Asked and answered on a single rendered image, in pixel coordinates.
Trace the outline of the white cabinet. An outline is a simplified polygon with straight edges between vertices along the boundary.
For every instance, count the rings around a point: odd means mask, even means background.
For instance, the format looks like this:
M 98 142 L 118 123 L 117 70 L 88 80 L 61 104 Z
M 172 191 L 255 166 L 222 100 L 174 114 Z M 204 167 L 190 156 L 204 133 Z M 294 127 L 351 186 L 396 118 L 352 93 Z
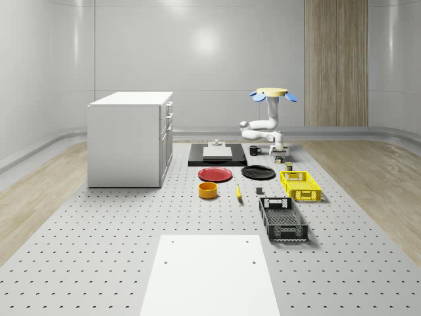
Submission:
M 160 188 L 172 159 L 172 92 L 116 92 L 87 108 L 89 187 Z

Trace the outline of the black plate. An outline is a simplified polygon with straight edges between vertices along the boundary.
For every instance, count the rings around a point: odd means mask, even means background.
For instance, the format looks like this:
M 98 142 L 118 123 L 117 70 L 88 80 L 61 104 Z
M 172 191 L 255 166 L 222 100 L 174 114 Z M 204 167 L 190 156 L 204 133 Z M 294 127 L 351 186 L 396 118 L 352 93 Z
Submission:
M 253 180 L 270 180 L 276 177 L 276 173 L 273 169 L 262 165 L 249 165 L 243 167 L 241 173 L 246 178 Z

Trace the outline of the dark grey basket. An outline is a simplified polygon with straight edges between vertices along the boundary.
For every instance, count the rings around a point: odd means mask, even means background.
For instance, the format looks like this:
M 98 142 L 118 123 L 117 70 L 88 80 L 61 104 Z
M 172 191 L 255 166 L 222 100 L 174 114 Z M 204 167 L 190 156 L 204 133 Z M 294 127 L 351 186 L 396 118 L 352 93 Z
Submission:
M 290 197 L 261 197 L 260 213 L 271 240 L 306 240 L 308 224 Z

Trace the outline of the white board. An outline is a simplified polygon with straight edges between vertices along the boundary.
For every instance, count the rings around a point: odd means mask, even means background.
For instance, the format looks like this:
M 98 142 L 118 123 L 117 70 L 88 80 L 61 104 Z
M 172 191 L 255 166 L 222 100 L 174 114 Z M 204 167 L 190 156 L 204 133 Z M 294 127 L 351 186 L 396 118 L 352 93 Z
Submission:
M 161 236 L 140 316 L 280 316 L 259 236 Z

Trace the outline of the red plate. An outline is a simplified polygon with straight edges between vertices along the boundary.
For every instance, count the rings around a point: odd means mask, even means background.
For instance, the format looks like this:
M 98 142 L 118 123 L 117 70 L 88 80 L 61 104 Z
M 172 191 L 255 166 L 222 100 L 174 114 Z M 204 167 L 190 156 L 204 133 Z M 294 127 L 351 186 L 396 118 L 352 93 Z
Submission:
M 222 167 L 208 167 L 201 169 L 198 177 L 205 182 L 225 182 L 232 178 L 232 172 Z

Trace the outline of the black stove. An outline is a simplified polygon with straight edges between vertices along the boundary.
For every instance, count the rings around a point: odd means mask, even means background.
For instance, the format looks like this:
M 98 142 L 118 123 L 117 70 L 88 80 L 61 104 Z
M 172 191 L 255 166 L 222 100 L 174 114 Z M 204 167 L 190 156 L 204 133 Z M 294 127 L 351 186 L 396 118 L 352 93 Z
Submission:
M 244 167 L 247 166 L 246 155 L 241 144 L 230 144 L 222 142 L 216 148 L 225 149 L 230 148 L 231 156 L 215 155 L 204 158 L 203 149 L 206 147 L 214 147 L 211 142 L 207 144 L 192 144 L 188 159 L 189 167 Z

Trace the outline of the yellow bowl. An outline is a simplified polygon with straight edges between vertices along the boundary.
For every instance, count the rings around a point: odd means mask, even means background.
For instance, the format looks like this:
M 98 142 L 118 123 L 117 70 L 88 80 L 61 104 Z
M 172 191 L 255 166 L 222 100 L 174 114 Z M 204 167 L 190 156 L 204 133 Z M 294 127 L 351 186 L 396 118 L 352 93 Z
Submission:
M 213 199 L 218 195 L 218 185 L 214 182 L 202 182 L 199 185 L 199 197 Z

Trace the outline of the yellow basket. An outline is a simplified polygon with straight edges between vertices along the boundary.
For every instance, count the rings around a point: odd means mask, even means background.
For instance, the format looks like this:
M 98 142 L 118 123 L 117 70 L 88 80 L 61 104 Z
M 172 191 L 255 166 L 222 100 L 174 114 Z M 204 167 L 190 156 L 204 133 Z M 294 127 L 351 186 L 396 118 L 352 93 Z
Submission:
M 307 171 L 282 171 L 280 182 L 295 201 L 320 201 L 322 190 Z

